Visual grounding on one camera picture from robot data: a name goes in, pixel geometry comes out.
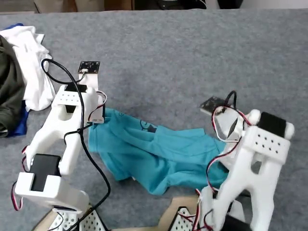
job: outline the teal t-shirt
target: teal t-shirt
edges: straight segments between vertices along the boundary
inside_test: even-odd
[[[90,151],[100,154],[116,180],[134,177],[154,195],[172,185],[205,187],[206,166],[224,147],[202,128],[173,131],[109,108],[105,123],[94,124],[89,131]],[[219,187],[227,174],[216,162],[210,168],[210,182]]]

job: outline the dark green cloth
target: dark green cloth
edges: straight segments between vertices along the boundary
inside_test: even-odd
[[[0,36],[0,137],[16,128],[20,121],[25,92],[20,66],[12,46]]]

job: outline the white robotic arm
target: white robotic arm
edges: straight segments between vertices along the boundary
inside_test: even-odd
[[[232,124],[222,118],[233,119],[234,116],[221,116],[218,118],[220,126]],[[212,189],[205,187],[200,196],[201,217],[212,210],[205,220],[214,231],[223,230],[253,230],[267,231],[274,209],[273,196],[282,165],[284,165],[290,139],[294,134],[294,126],[278,117],[268,113],[252,110],[247,119],[251,126],[244,127],[241,116],[237,118],[234,130],[221,128],[228,139],[234,140],[241,137],[235,150],[229,155],[220,158],[220,162],[229,169],[227,179],[221,185],[216,198],[213,198]],[[223,153],[228,152],[234,143],[227,143]],[[254,173],[251,165],[256,161],[261,162],[258,173]],[[251,193],[253,218],[251,224],[245,228],[245,218],[241,203],[235,199],[243,190]],[[230,223],[238,222],[240,227],[232,228]]]
[[[15,192],[40,205],[55,208],[55,211],[69,210],[83,214],[89,206],[88,195],[72,188],[62,178],[72,174],[76,167],[81,149],[79,134],[66,136],[66,149],[62,158],[47,154],[53,143],[62,140],[66,133],[80,128],[81,105],[78,93],[65,88],[66,85],[60,87],[46,122],[25,150],[30,172],[19,174]],[[93,88],[87,88],[81,95],[85,118],[88,118],[97,108],[99,96]],[[67,105],[75,107],[72,113],[67,112]]]

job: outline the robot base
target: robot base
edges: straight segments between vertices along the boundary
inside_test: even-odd
[[[60,215],[57,215],[57,217],[54,219],[52,224],[50,225],[48,230],[53,231],[65,231],[69,229],[72,225],[74,225],[77,222],[77,215],[73,213],[65,213],[60,212],[61,216],[63,217],[62,224],[58,227],[58,225],[62,221],[62,217]],[[75,231],[108,231],[100,217],[98,216],[97,212],[94,210],[91,214],[89,214],[80,224],[79,229],[75,228]]]

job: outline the gray carpet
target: gray carpet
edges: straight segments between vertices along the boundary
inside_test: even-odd
[[[81,60],[101,61],[99,86],[108,95],[108,107],[142,120],[173,129],[204,127],[213,135],[209,117],[197,107],[212,95],[225,97],[236,89],[244,112],[256,108],[294,123],[269,230],[308,230],[308,10],[0,16],[0,28],[17,22],[45,33],[43,44],[73,73]],[[67,79],[55,67],[51,73]],[[49,110],[30,113],[26,136],[0,139],[1,230],[29,231],[48,211],[25,201],[24,209],[15,212],[10,189],[21,170],[20,151]],[[50,153],[60,154],[63,148],[58,142]],[[172,187],[163,196],[152,196],[137,182],[115,182],[105,172],[112,193],[98,212],[109,228],[156,225],[173,196],[193,194]],[[105,193],[84,153],[70,179],[89,193],[92,203]]]

